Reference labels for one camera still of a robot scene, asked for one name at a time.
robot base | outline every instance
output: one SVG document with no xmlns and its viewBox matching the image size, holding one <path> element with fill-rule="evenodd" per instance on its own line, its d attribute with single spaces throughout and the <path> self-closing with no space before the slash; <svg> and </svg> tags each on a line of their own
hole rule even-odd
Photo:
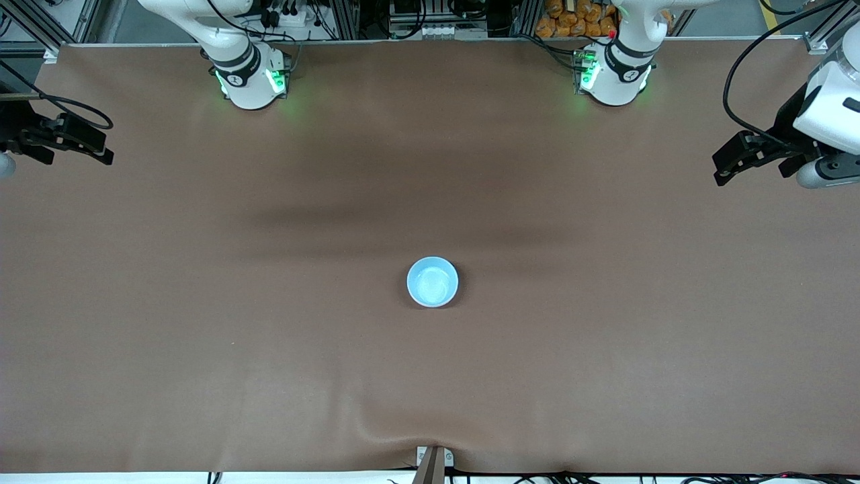
<svg viewBox="0 0 860 484">
<path fill-rule="evenodd" d="M 586 92 L 596 101 L 607 106 L 623 106 L 634 99 L 643 89 L 648 81 L 649 67 L 634 82 L 625 83 L 611 70 L 606 63 L 606 46 L 594 43 L 585 48 L 586 61 L 583 67 L 586 70 L 575 74 L 578 77 L 580 92 Z"/>
<path fill-rule="evenodd" d="M 218 76 L 224 97 L 242 109 L 263 109 L 275 99 L 286 97 L 290 83 L 290 58 L 268 44 L 254 45 L 260 50 L 260 66 L 244 86 L 236 87 Z"/>
</svg>

brown table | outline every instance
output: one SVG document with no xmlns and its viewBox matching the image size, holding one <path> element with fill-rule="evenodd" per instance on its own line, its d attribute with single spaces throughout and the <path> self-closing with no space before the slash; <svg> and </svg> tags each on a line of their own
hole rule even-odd
<svg viewBox="0 0 860 484">
<path fill-rule="evenodd" d="M 745 42 L 622 109 L 524 43 L 307 47 L 243 112 L 197 49 L 66 48 L 113 167 L 0 184 L 0 468 L 860 472 L 857 189 L 718 189 Z M 765 43 L 762 126 L 818 59 Z M 438 254 L 441 310 L 404 275 Z"/>
</svg>

